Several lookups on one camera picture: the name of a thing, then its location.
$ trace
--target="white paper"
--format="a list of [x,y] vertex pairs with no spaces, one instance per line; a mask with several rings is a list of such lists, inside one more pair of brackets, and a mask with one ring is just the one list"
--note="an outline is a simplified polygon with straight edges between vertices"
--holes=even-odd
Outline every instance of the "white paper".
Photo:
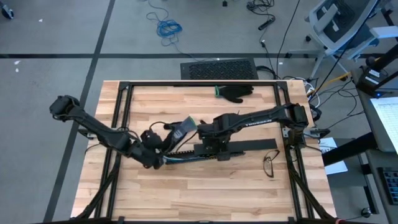
[[[337,148],[336,142],[333,138],[323,138],[319,143],[319,148],[322,151],[322,154]],[[325,167],[326,175],[329,174],[337,174],[340,172],[348,171],[346,164],[344,161],[336,162],[335,164],[328,165]]]
[[398,97],[371,99],[371,101],[398,153]]

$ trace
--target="black glove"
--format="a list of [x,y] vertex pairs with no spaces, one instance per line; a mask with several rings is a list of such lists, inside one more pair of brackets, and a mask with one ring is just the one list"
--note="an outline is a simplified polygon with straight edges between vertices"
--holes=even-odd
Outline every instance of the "black glove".
[[240,85],[240,86],[216,86],[216,97],[223,96],[228,101],[233,103],[242,103],[243,100],[238,97],[250,95],[253,93],[253,86],[251,85]]

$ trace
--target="wooden table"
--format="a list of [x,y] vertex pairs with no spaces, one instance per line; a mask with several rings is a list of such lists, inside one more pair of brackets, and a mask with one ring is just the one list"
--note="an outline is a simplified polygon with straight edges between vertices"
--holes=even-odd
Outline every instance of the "wooden table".
[[[291,102],[306,107],[308,127],[312,127],[302,81],[292,80],[287,84]],[[118,85],[119,81],[103,83],[96,109],[95,117],[108,126],[113,117]],[[274,106],[274,92],[268,86],[255,86],[254,93],[245,96],[242,104],[215,98],[212,87],[136,86],[129,128],[141,134],[155,121],[171,123],[191,116],[196,123],[201,119],[211,123],[214,117],[223,113],[244,114]],[[162,125],[154,126],[154,131],[162,139],[167,135]],[[286,221],[287,217],[294,217],[279,124],[243,129],[232,135],[231,141],[270,138],[275,138],[280,150],[274,160],[273,179],[266,176],[262,168],[267,151],[248,151],[245,156],[230,161],[192,162],[163,166],[159,170],[145,169],[134,159],[123,157],[113,219],[125,216],[126,220]],[[97,143],[90,141],[89,146]],[[181,151],[192,150],[193,144],[198,143],[201,142],[195,137]],[[314,139],[307,139],[307,145],[319,147]],[[104,147],[96,146],[86,153],[72,216],[82,212],[98,190],[105,151]],[[327,212],[336,216],[320,152],[305,148],[302,155],[310,190]],[[108,195],[104,197],[102,216],[105,216]],[[301,191],[299,197],[306,217]]]

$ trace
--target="floor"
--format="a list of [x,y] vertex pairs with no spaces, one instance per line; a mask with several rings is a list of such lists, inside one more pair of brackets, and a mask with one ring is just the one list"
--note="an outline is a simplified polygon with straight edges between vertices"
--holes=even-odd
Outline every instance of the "floor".
[[[228,7],[221,7],[221,2],[151,0],[152,4],[167,8],[169,17],[183,26],[178,43],[180,51],[220,59],[257,57],[256,65],[269,66],[258,42],[261,32],[257,27],[265,19],[250,13],[245,7],[246,0],[229,0]],[[282,55],[289,49],[315,48],[313,43],[304,41],[309,26],[303,18],[317,2],[301,1]],[[0,113],[3,114],[0,117],[0,219],[3,223],[43,221],[68,144],[73,150],[53,216],[53,220],[66,220],[72,210],[87,140],[77,136],[73,141],[72,123],[51,118],[48,108],[56,96],[68,94],[80,98],[86,102],[86,111],[93,114],[103,80],[178,80],[180,63],[193,59],[172,46],[161,46],[155,23],[146,19],[146,14],[153,10],[147,2],[15,0],[6,3],[16,17],[11,21],[0,17]],[[294,7],[295,4],[276,1],[269,10],[277,19],[263,39],[274,67]],[[395,12],[391,17],[398,24],[398,14]],[[386,26],[387,23],[378,14],[368,25]],[[385,39],[366,53],[385,53],[396,43],[395,39]],[[282,62],[278,65],[280,76],[304,78],[309,76],[315,63],[313,58],[282,58],[279,62]],[[364,59],[356,63],[342,60],[342,64],[352,69],[364,64]],[[320,80],[332,65],[329,60],[322,63],[318,72]],[[331,77],[342,74],[343,71],[336,68]],[[263,72],[259,72],[259,77],[271,78]],[[317,124],[328,127],[343,119],[353,106],[354,99],[335,95],[322,105],[322,118]],[[361,105],[355,111],[360,112]],[[355,138],[368,131],[365,116],[359,115],[332,127],[330,136]],[[359,211],[368,206],[361,189],[331,190],[341,218],[357,217]],[[384,215],[357,221],[387,223]]]

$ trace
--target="wire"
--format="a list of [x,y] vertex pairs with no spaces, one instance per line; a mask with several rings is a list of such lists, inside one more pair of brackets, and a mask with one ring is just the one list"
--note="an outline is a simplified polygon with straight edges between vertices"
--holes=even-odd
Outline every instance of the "wire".
[[[268,13],[268,9],[270,7],[273,7],[275,5],[274,0],[253,0],[249,1],[246,4],[246,8],[253,12],[254,14],[260,15],[260,16],[272,16],[275,19],[275,16],[272,14]],[[260,10],[261,12],[266,12],[266,13],[260,13],[260,12],[255,12],[255,10]]]
[[[268,13],[268,9],[269,9],[270,7],[273,7],[273,6],[275,5],[274,0],[271,0],[271,2],[270,2],[270,1],[267,1],[267,3],[265,3],[264,1],[262,1],[262,3],[263,3],[263,5],[267,5],[267,6],[266,6],[266,10],[265,10],[265,11],[266,11],[266,14],[265,14],[265,15],[268,16],[268,17],[267,17],[267,21],[270,20],[270,17],[273,17],[274,19],[276,19],[276,17],[275,17],[274,15]],[[256,8],[259,8],[259,9],[260,9],[261,6],[260,6],[259,4],[256,4],[256,3],[255,3],[255,0],[253,0],[253,2],[248,2],[248,4],[247,4],[246,7],[247,7],[247,9],[249,9],[251,12],[255,13],[254,10],[255,10]],[[260,36],[260,38],[259,38],[259,43],[265,48],[265,50],[266,50],[266,52],[267,52],[269,65],[271,66],[271,71],[270,71],[270,72],[273,74],[274,79],[275,79],[275,80],[276,80],[277,78],[281,79],[281,78],[275,73],[274,67],[272,66],[271,58],[269,57],[269,52],[268,52],[268,49],[267,49],[266,41],[262,39],[262,37],[264,36],[264,34],[266,34],[267,29],[268,29],[268,26],[267,26],[267,27],[264,29],[264,31],[262,32],[262,34],[261,34],[261,36]]]
[[101,144],[100,144],[100,143],[97,143],[97,144],[94,144],[94,145],[88,147],[88,148],[86,149],[86,151],[85,151],[85,154],[86,154],[87,151],[89,151],[90,149],[92,149],[92,148],[94,148],[94,147],[96,147],[96,146],[99,146],[99,145],[101,145]]
[[321,105],[319,105],[319,107],[321,107],[322,105],[324,105],[334,94],[338,93],[339,91],[341,91],[342,89],[344,89],[344,87],[346,85],[348,85],[350,82],[345,83],[339,90],[334,91],[323,103],[321,103]]
[[271,72],[273,80],[277,80],[278,78],[280,79],[280,77],[276,76],[275,71],[273,69],[267,67],[267,66],[264,66],[264,65],[256,66],[256,70],[257,71]]
[[[344,74],[344,75],[342,75],[342,76],[339,76],[339,77],[337,77],[337,78],[334,78],[334,79],[332,79],[332,80],[326,82],[325,85],[324,85],[324,87],[327,86],[327,85],[329,85],[329,84],[331,84],[331,83],[333,83],[333,82],[335,82],[335,81],[339,81],[339,80],[341,80],[342,78],[348,77],[349,75],[351,75],[351,72],[347,72],[346,74]],[[322,87],[322,85],[321,85],[319,88],[316,88],[316,89],[314,89],[313,91],[307,93],[307,96],[311,95],[314,91],[318,91],[321,87]]]
[[343,95],[340,93],[340,91],[338,91],[338,94],[339,94],[340,96],[343,96],[343,97],[352,97],[352,98],[354,99],[354,101],[355,101],[354,108],[347,114],[347,115],[351,115],[351,113],[355,110],[356,105],[357,105],[356,98],[355,98],[355,96],[354,96],[352,93],[350,93],[349,91],[346,91],[346,90],[341,90],[341,91],[346,92],[346,93],[349,93],[349,94],[351,94],[351,96],[343,96]]
[[152,124],[149,126],[149,129],[152,130],[152,127],[153,127],[153,125],[155,125],[155,124],[167,124],[167,123],[165,123],[165,122],[163,122],[163,121],[156,121],[156,122],[152,123]]
[[318,140],[318,138],[317,138],[317,137],[315,137],[315,136],[312,136],[312,135],[310,135],[310,134],[305,134],[305,133],[303,133],[303,135],[305,135],[305,136],[308,136],[308,137],[310,137],[310,138],[312,138],[312,139],[316,139],[316,140]]
[[278,74],[278,67],[279,67],[279,55],[280,55],[280,51],[282,50],[282,47],[284,46],[287,32],[289,31],[290,25],[292,25],[292,22],[293,22],[293,19],[294,19],[294,15],[296,15],[296,11],[297,11],[297,8],[299,7],[300,1],[301,1],[301,0],[298,0],[298,1],[297,1],[297,5],[296,5],[296,8],[294,9],[293,16],[292,16],[292,18],[291,18],[291,20],[290,20],[290,22],[289,22],[289,25],[287,26],[287,29],[286,29],[284,38],[283,38],[283,40],[282,40],[282,44],[280,45],[280,49],[279,49],[278,55],[276,56],[276,75],[279,75],[279,74]]
[[331,126],[329,126],[329,127],[327,127],[327,128],[324,128],[324,129],[330,129],[330,128],[333,127],[334,125],[336,125],[336,124],[338,124],[338,123],[340,123],[340,122],[342,122],[342,121],[344,121],[344,120],[346,120],[346,119],[348,119],[348,118],[352,118],[353,116],[357,116],[357,115],[360,115],[360,114],[363,114],[363,113],[364,113],[364,111],[359,112],[359,113],[356,113],[356,114],[349,115],[349,116],[347,116],[346,118],[343,118],[343,119],[337,121],[336,123],[332,124]]
[[163,156],[163,158],[165,158],[165,159],[170,159],[170,160],[175,160],[175,161],[184,160],[184,159],[181,159],[181,158],[171,158],[171,157],[167,157],[167,156]]
[[146,15],[146,18],[150,21],[155,21],[157,22],[157,28],[156,28],[156,34],[162,38],[160,41],[160,44],[162,44],[163,47],[168,47],[170,45],[174,45],[175,49],[180,52],[181,54],[188,55],[192,59],[194,59],[197,62],[203,62],[205,60],[215,60],[213,58],[206,58],[203,60],[197,60],[193,55],[188,54],[188,53],[183,53],[180,49],[178,49],[177,43],[180,41],[178,38],[178,34],[181,33],[182,26],[176,22],[173,19],[167,19],[169,18],[169,12],[167,9],[162,8],[162,7],[157,7],[154,6],[150,3],[150,0],[139,0],[142,2],[147,1],[148,5],[154,9],[160,9],[166,12],[166,15],[163,19],[159,19],[159,16],[157,15],[156,12],[148,12]]
[[181,143],[181,145],[175,150],[175,152],[178,152],[178,150],[180,150],[180,148],[181,148],[185,143],[187,143],[189,140],[191,140],[191,139],[192,139],[195,135],[197,135],[197,134],[198,134],[198,131],[195,131],[195,133],[193,133],[191,137],[189,137],[187,140],[185,140],[183,143]]
[[309,145],[304,145],[304,146],[305,147],[309,147],[310,149],[315,149],[315,150],[318,150],[318,151],[322,152],[322,150],[320,150],[319,148],[312,147],[312,146],[309,146]]
[[[315,89],[315,88],[312,86],[311,83],[307,82],[307,80],[306,80],[305,78],[293,77],[293,78],[291,78],[290,80],[303,80],[303,81],[304,81],[304,86],[307,86],[307,85],[310,86],[310,88],[308,89],[309,91],[313,91],[313,90]],[[318,93],[316,94],[316,96],[317,96],[317,98],[318,98],[318,104],[315,106],[315,108],[318,108],[319,105],[321,104],[321,99],[320,99]]]
[[363,216],[361,215],[360,217],[354,217],[354,218],[347,218],[347,219],[344,219],[344,221],[348,221],[348,220],[354,220],[354,219],[357,219],[357,218],[362,218]]
[[369,19],[369,17],[367,17],[363,23],[361,24],[361,26],[359,27],[359,29],[355,32],[354,36],[351,38],[351,40],[349,40],[348,44],[346,45],[344,51],[340,54],[340,56],[338,57],[338,59],[336,60],[335,64],[333,65],[333,67],[331,68],[329,74],[326,76],[326,78],[322,81],[321,85],[319,86],[319,88],[315,91],[315,94],[318,93],[319,89],[322,88],[323,84],[326,82],[326,80],[329,78],[329,76],[331,75],[332,71],[335,69],[336,65],[338,64],[338,62],[340,61],[340,59],[342,58],[342,56],[344,55],[344,53],[351,47],[351,43],[352,41],[355,39],[355,37],[357,36],[357,34],[359,33],[359,31],[362,29],[362,27],[365,25],[366,21]]

